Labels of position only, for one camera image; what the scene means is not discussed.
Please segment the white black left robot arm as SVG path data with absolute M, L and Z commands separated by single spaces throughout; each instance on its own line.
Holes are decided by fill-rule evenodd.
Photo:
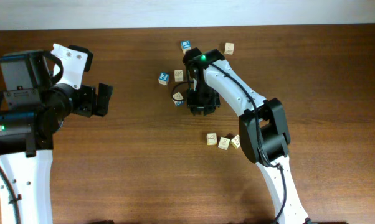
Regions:
M 54 134 L 67 116 L 105 116 L 113 88 L 86 86 L 89 49 L 54 44 L 52 50 L 3 55 L 0 91 L 0 206 L 3 223 L 52 223 L 50 172 Z

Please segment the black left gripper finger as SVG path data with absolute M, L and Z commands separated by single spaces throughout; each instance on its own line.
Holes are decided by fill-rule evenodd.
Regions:
M 83 52 L 87 54 L 87 61 L 85 63 L 84 72 L 89 72 L 91 64 L 92 64 L 92 60 L 93 60 L 93 53 L 89 51 L 89 49 L 86 49 L 84 47 L 77 46 L 77 45 L 69 45 L 68 48 L 71 50 L 76 50 L 78 52 Z
M 113 93 L 113 87 L 104 83 L 99 83 L 97 102 L 94 115 L 104 117 L 108 113 L 109 102 Z

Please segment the wooden block letter H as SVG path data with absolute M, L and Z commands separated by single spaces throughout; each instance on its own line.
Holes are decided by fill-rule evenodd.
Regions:
M 236 135 L 231 140 L 230 143 L 235 149 L 238 149 L 240 147 L 240 136 Z

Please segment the wooden block letter J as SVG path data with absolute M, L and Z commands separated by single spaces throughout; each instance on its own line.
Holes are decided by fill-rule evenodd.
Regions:
M 230 139 L 221 137 L 218 143 L 218 148 L 223 149 L 223 150 L 228 150 L 230 144 Z

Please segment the wooden block letter L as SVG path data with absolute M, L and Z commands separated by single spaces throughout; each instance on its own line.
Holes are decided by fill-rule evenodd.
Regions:
M 217 144 L 217 134 L 216 133 L 208 133 L 206 135 L 206 142 L 208 146 L 213 146 Z

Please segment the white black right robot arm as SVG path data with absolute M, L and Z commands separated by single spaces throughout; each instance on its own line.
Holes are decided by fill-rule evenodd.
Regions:
M 238 116 L 240 146 L 267 184 L 275 209 L 274 223 L 311 223 L 292 178 L 291 137 L 280 100 L 268 100 L 251 89 L 217 49 L 206 53 L 197 48 L 188 50 L 183 64 L 187 106 L 192 114 L 211 114 L 224 99 Z

